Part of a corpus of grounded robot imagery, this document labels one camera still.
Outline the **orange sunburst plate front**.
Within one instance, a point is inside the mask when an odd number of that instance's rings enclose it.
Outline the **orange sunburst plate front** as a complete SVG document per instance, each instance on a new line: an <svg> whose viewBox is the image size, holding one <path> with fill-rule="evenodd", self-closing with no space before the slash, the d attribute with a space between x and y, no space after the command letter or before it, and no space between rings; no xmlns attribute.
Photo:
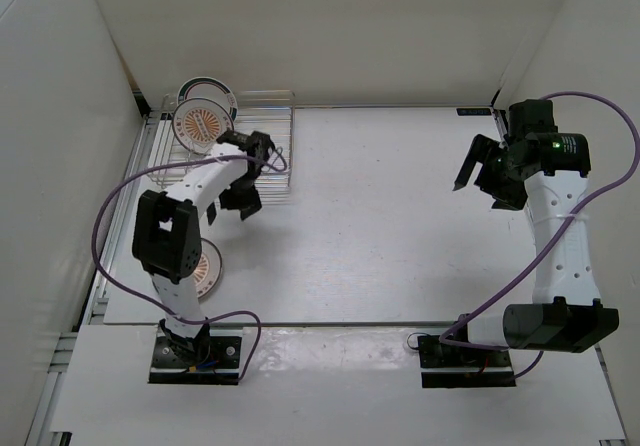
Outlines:
<svg viewBox="0 0 640 446"><path fill-rule="evenodd" d="M193 272L194 285L199 301L214 291L222 278L222 256L211 241L201 240L202 251L198 265Z"/></svg>

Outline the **green rimmed white plate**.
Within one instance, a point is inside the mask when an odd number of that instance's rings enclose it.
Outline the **green rimmed white plate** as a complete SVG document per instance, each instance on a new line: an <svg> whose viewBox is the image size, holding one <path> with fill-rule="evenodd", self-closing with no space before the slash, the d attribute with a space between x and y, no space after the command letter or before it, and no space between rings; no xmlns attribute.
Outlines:
<svg viewBox="0 0 640 446"><path fill-rule="evenodd" d="M223 82L211 77L195 77L187 80L178 90L179 103L189 99L208 99L225 107L229 113L237 108L231 89Z"/></svg>

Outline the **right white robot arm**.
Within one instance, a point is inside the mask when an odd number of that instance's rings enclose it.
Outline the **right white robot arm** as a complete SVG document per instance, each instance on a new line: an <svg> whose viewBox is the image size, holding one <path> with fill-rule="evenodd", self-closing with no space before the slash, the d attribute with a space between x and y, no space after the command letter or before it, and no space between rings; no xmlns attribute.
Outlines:
<svg viewBox="0 0 640 446"><path fill-rule="evenodd" d="M587 191L590 171L587 138L559 130L549 98L511 105L502 140L473 139L455 189L473 183L494 208L528 212L536 256L440 336L455 362L470 366L485 350L582 353L618 328L592 272L582 211L603 192Z"/></svg>

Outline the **orange sunburst plate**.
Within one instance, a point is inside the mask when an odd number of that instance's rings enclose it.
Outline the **orange sunburst plate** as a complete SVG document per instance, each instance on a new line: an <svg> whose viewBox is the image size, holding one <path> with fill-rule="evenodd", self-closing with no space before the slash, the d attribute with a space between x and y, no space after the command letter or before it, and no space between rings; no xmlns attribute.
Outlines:
<svg viewBox="0 0 640 446"><path fill-rule="evenodd" d="M174 136L185 149L194 154L206 155L223 133L233 129L230 114L220 104L209 99L186 100L173 112Z"/></svg>
<svg viewBox="0 0 640 446"><path fill-rule="evenodd" d="M194 285L199 301L214 291L222 278L222 256L211 241L201 240L202 251L198 265L193 272Z"/></svg>

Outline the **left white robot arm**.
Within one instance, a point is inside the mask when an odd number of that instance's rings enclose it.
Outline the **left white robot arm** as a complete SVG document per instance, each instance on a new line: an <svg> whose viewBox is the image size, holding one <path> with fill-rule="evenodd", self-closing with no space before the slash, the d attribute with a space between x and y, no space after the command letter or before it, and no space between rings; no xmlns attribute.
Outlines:
<svg viewBox="0 0 640 446"><path fill-rule="evenodd" d="M200 220L212 223L217 207L237 211L242 220L257 213L262 204L255 181L275 150L265 133L228 130L206 156L210 164L190 170L161 192L147 190L138 200L132 254L168 310L161 330L188 366L202 364L210 352L209 325L194 278L202 256Z"/></svg>

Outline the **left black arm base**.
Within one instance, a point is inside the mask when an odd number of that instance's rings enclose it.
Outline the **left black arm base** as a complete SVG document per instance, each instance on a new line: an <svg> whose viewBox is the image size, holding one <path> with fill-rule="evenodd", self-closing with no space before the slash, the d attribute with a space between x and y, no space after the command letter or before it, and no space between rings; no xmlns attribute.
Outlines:
<svg viewBox="0 0 640 446"><path fill-rule="evenodd" d="M203 359L184 362L158 331L149 367L149 384L158 385L237 385L240 374L242 332L213 330L211 346Z"/></svg>

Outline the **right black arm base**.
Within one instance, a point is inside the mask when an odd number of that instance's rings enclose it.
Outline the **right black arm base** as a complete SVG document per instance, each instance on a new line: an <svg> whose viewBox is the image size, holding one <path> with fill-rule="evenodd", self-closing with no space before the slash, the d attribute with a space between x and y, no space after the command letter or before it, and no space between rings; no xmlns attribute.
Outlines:
<svg viewBox="0 0 640 446"><path fill-rule="evenodd" d="M423 389L509 388L516 386L507 351L458 348L419 334L417 352Z"/></svg>

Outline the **small dark label plate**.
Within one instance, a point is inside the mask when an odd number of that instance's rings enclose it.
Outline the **small dark label plate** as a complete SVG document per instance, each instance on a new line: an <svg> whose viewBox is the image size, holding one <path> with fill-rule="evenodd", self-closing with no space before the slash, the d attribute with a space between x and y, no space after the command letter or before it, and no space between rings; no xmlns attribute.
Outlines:
<svg viewBox="0 0 640 446"><path fill-rule="evenodd" d="M461 107L456 109L458 116L491 116L492 111L486 107Z"/></svg>

